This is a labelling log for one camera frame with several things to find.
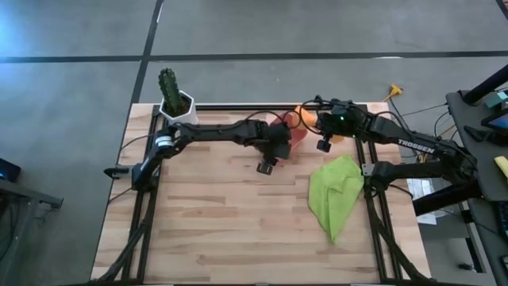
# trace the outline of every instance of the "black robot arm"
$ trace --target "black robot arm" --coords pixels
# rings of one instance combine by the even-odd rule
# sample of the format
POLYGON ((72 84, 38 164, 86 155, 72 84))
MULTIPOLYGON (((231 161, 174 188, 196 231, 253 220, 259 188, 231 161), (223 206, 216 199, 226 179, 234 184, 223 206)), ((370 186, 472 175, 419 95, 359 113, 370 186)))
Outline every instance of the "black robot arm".
POLYGON ((175 124, 157 132, 154 145, 143 163, 132 169, 132 187, 141 190, 150 183, 162 160, 182 152, 196 141, 231 141, 238 145, 253 146, 263 154, 257 171, 270 175, 276 158, 287 159, 291 150, 291 132, 285 123, 269 126, 260 120, 240 120, 228 125, 175 124))
POLYGON ((364 176, 376 189, 386 189, 396 179, 443 177, 454 184, 461 184, 475 175, 475 158, 454 141, 407 130, 380 116, 381 113, 370 113, 351 101, 323 101, 320 97, 314 101, 320 106, 318 109, 330 110, 317 116, 316 127, 323 135, 317 144, 321 151, 328 152, 329 139, 333 135, 341 135, 357 137, 363 142, 397 144, 432 155, 433 160, 428 163, 393 165, 378 162, 362 166, 364 176))

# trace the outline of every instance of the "green towel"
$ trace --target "green towel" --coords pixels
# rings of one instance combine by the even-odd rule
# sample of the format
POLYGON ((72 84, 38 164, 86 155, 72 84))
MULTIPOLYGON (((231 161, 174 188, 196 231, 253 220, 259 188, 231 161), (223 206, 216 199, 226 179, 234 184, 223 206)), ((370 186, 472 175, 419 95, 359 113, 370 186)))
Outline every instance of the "green towel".
POLYGON ((309 207, 335 243, 364 186, 364 178, 349 155, 338 157, 310 175, 309 207))

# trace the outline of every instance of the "gray floor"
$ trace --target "gray floor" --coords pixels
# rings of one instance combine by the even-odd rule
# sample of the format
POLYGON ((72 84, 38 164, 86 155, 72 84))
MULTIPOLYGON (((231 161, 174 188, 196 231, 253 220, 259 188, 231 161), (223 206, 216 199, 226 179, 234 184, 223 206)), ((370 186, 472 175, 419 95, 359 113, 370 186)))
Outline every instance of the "gray floor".
MULTIPOLYGON (((0 3, 0 56, 141 55, 155 0, 0 3)), ((262 52, 458 52, 504 50, 508 21, 494 0, 166 0, 153 55, 262 52)), ((445 102, 506 64, 504 57, 154 62, 140 102, 159 102, 156 75, 174 68, 198 102, 379 101, 391 83, 401 113, 445 102)), ((98 244, 139 62, 0 64, 0 157, 21 183, 65 198, 34 224, 19 285, 87 281, 98 244)), ((406 117, 433 133, 440 107, 406 117)), ((441 132, 452 124, 445 117, 441 132)), ((464 245, 424 232, 433 276, 483 284, 455 268, 464 245)))

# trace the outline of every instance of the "wooden table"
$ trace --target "wooden table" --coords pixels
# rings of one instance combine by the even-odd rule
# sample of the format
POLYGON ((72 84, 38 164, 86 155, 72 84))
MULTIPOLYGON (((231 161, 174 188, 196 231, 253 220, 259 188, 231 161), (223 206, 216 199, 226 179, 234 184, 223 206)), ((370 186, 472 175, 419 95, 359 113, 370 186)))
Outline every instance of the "wooden table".
MULTIPOLYGON (((133 105, 124 143, 148 132, 152 108, 152 104, 133 105)), ((377 102, 368 103, 368 109, 375 113, 388 107, 377 102)), ((198 116, 202 124, 232 123, 251 113, 199 111, 198 116)), ((255 118, 271 121, 273 115, 255 118)), ((144 282, 379 282, 363 196, 359 195, 336 245, 307 206, 311 172, 340 155, 356 158, 354 140, 345 139, 333 145, 330 153, 322 153, 316 149, 318 139, 307 135, 291 159, 279 163, 271 176, 256 172, 260 154, 254 148, 230 142, 193 143, 165 160, 144 282)), ((122 150, 119 163, 141 162, 145 144, 145 139, 139 140, 122 150)), ((379 160, 400 161, 396 145, 376 148, 379 160)), ((404 181, 395 183, 407 187, 404 181)), ((111 196, 129 184, 129 179, 116 180, 111 196)), ((101 276, 124 248, 135 197, 136 192, 130 191, 108 206, 92 278, 101 276)), ((397 243, 429 276, 410 197, 391 188, 387 200, 397 243)), ((383 252, 391 273, 386 245, 383 252)))

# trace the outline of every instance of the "black table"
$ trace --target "black table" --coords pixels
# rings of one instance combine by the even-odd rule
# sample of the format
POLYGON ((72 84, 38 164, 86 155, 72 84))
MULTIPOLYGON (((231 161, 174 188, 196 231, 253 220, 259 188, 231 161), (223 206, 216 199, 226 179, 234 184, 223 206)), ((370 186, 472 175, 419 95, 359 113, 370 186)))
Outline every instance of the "black table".
POLYGON ((494 162, 497 156, 508 157, 508 148, 489 142, 476 142, 464 130, 464 126, 487 130, 486 127, 481 126, 481 121, 492 115, 489 108, 483 104, 469 106, 462 101, 460 93, 447 94, 446 101, 464 147, 478 160, 478 183, 483 199, 468 200, 471 216, 473 221, 477 222, 476 229, 496 283, 508 285, 508 272, 501 263, 501 257, 508 255, 508 238, 500 232, 496 203, 508 201, 508 183, 494 162))
POLYGON ((508 202, 506 177, 494 162, 495 157, 508 157, 508 148, 489 142, 476 142, 464 130, 464 126, 488 130, 487 127, 481 126, 481 122, 485 117, 492 115, 492 110, 484 104, 469 106, 462 101, 457 92, 447 94, 446 101, 464 147, 478 161, 478 184, 483 197, 492 202, 508 202))

